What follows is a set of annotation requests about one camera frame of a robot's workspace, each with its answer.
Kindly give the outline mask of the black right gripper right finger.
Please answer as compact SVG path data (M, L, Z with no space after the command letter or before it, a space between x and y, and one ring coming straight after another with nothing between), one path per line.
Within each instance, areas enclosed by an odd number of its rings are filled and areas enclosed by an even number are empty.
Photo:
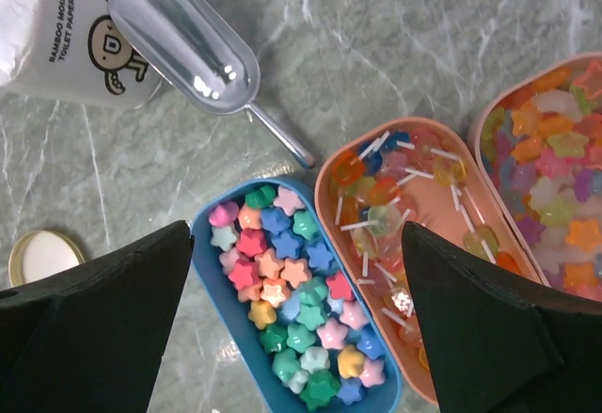
M404 267L443 412L598 412L601 305L411 222Z

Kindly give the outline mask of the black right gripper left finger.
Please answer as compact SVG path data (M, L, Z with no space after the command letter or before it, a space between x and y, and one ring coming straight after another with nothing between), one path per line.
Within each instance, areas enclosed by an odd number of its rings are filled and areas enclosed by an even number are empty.
M189 226L175 221L2 291L2 411L146 411L193 248Z

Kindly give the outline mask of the silver metal scoop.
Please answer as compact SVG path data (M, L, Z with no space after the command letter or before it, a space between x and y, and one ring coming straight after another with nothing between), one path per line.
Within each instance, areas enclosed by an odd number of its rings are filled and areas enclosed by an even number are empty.
M249 111L305 169L310 151L255 102L259 62L206 0L108 0L119 32L190 103L216 116Z

